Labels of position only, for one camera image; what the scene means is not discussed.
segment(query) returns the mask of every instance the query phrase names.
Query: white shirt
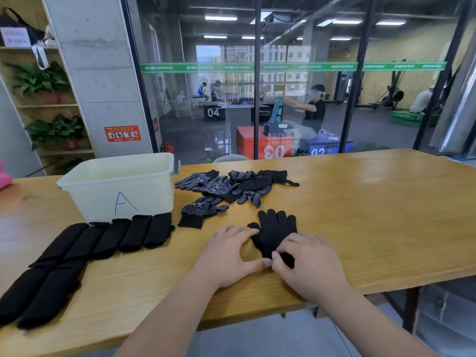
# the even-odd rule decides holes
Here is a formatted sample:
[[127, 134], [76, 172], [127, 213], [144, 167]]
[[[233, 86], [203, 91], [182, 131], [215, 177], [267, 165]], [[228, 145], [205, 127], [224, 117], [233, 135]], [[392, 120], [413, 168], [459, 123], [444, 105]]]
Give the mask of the white shirt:
[[415, 98], [412, 107], [410, 107], [410, 112], [412, 113], [421, 113], [423, 109], [425, 109], [431, 99], [433, 92], [430, 90], [422, 91], [418, 96]]

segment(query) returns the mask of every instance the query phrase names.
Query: fire extinguisher sign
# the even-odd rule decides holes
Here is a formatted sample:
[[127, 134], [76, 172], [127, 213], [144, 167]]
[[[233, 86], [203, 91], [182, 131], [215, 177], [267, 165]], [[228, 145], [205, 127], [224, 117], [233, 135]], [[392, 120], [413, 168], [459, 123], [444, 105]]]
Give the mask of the fire extinguisher sign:
[[106, 132], [106, 137], [108, 142], [118, 142], [118, 141], [137, 141], [142, 140], [140, 138], [140, 131], [138, 125], [127, 125], [127, 126], [105, 126], [104, 131]]

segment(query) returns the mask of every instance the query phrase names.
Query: green banner tape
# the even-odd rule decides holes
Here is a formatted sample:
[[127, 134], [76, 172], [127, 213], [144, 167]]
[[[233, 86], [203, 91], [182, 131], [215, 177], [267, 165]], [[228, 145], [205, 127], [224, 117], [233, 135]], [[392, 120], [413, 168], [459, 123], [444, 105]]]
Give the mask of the green banner tape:
[[[140, 64], [143, 74], [162, 73], [253, 73], [254, 63], [144, 63]], [[446, 62], [366, 62], [364, 71], [440, 71]], [[355, 71], [356, 62], [263, 62], [260, 72], [307, 72], [307, 71]]]

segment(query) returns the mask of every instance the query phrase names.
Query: black bag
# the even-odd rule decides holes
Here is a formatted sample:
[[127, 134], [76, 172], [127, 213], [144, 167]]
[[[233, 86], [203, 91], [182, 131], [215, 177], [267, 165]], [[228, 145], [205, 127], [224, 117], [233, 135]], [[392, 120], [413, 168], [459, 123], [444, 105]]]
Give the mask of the black bag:
[[[7, 14], [7, 10], [10, 10], [18, 19], [15, 20], [9, 14]], [[26, 28], [28, 32], [28, 36], [30, 37], [30, 43], [35, 45], [38, 41], [43, 40], [45, 38], [45, 32], [39, 29], [35, 29], [34, 27], [28, 25], [25, 20], [21, 18], [13, 9], [10, 7], [4, 7], [3, 12], [0, 15], [0, 27], [4, 28]], [[5, 46], [3, 42], [3, 37], [0, 34], [0, 45]]]

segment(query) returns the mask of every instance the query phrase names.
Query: wooden table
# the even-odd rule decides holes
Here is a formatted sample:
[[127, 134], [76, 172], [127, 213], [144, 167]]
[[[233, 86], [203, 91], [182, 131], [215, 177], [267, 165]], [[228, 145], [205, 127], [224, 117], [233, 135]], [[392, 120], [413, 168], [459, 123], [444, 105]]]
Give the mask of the wooden table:
[[[325, 236], [361, 293], [411, 288], [476, 274], [476, 170], [414, 150], [301, 156], [182, 167], [287, 169], [298, 188], [273, 186], [261, 209], [285, 210], [300, 231]], [[0, 192], [0, 294], [66, 226], [82, 221], [57, 177], [17, 179]], [[177, 190], [173, 223], [199, 195]], [[201, 230], [177, 228], [155, 250], [88, 264], [82, 288], [51, 324], [24, 332], [0, 329], [0, 356], [67, 356], [119, 345], [194, 265], [223, 224], [258, 221], [251, 203], [207, 219]], [[248, 241], [242, 258], [260, 253]], [[200, 328], [305, 308], [271, 270], [218, 291]]]

